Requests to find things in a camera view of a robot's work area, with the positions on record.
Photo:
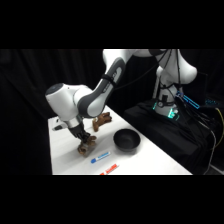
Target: wire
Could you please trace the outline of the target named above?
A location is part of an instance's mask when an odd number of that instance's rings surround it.
[[[162,58],[151,69],[149,69],[146,73],[144,73],[142,76],[140,76],[139,78],[135,79],[134,81],[132,81],[132,82],[126,84],[126,85],[123,85],[121,87],[116,88],[114,91],[123,89],[123,88],[125,88],[125,87],[127,87],[129,85],[132,85],[133,83],[137,82],[138,80],[142,79],[145,75],[147,75],[149,72],[151,72],[156,66],[158,66],[158,64],[163,60],[163,58],[167,54],[168,50],[165,51],[165,53],[163,54]]]
[[[208,173],[208,171],[210,170],[210,167],[211,167],[211,164],[212,164],[212,159],[213,159],[213,155],[214,155],[214,152],[215,152],[216,137],[215,137],[214,132],[213,132],[209,127],[207,127],[206,125],[204,125],[204,124],[201,123],[200,121],[199,121],[199,123],[200,123],[202,126],[204,126],[205,128],[207,128],[208,130],[210,130],[211,133],[212,133],[212,135],[213,135],[213,137],[214,137],[214,146],[213,146],[213,148],[212,148],[212,155],[211,155],[210,160],[209,160],[208,169],[207,169],[207,171],[204,173],[204,175],[206,175],[206,174]]]
[[[179,91],[180,91],[181,90],[181,81],[180,81],[180,66],[179,66],[178,49],[176,49],[176,57],[177,57],[177,70],[178,70]]]
[[[221,116],[221,119],[222,119],[222,124],[223,124],[223,133],[222,133],[222,137],[221,137],[219,143],[218,143],[218,144],[216,145],[216,147],[215,147],[215,148],[217,148],[217,147],[221,144],[221,142],[222,142],[222,140],[223,140],[223,138],[224,138],[224,119],[223,119],[223,116],[222,116],[221,111],[220,111],[218,108],[215,108],[215,109],[219,112],[219,114],[220,114],[220,116]]]

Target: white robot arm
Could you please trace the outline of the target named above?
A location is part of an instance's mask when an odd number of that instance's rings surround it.
[[[178,53],[179,64],[182,68],[181,82],[191,82],[196,77],[197,70],[183,59],[179,50]],[[164,85],[178,81],[176,57],[170,55],[170,50],[105,49],[103,51],[103,59],[106,64],[106,72],[95,90],[91,90],[83,85],[68,86],[57,84],[46,92],[46,98],[51,108],[59,116],[60,121],[66,124],[64,127],[68,127],[75,137],[82,140],[88,137],[88,133],[84,131],[82,119],[95,118],[103,112],[107,100],[124,74],[127,62],[133,55],[138,57],[156,57],[160,64],[157,75],[165,74],[165,79],[161,79],[161,81],[164,81]]]

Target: white table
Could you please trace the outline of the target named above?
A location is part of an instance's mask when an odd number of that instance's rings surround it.
[[[92,128],[92,120],[84,120],[85,130],[97,137],[97,146],[87,158],[77,151],[80,140],[76,139],[67,129],[52,131],[53,120],[56,118],[49,119],[54,175],[99,175],[115,163],[120,166],[109,175],[191,175],[109,107],[106,107],[104,112],[110,112],[113,121],[101,126],[97,133]],[[135,130],[141,137],[141,144],[135,154],[121,152],[114,144],[114,134],[125,128]],[[106,152],[110,152],[111,155],[91,164],[93,158]]]

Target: bowl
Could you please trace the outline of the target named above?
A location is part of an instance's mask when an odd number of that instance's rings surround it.
[[[140,144],[139,134],[130,129],[122,129],[114,135],[114,143],[123,152],[133,152]]]

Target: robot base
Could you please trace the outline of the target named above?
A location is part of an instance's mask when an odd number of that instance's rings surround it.
[[[169,90],[168,89],[160,90],[160,97],[159,97],[160,101],[157,101],[153,108],[155,112],[162,116],[166,116],[168,118],[173,119],[178,114],[178,109],[173,99],[173,96],[175,96],[176,93],[177,89],[174,86],[170,87]],[[167,99],[166,102],[161,102],[164,97]]]

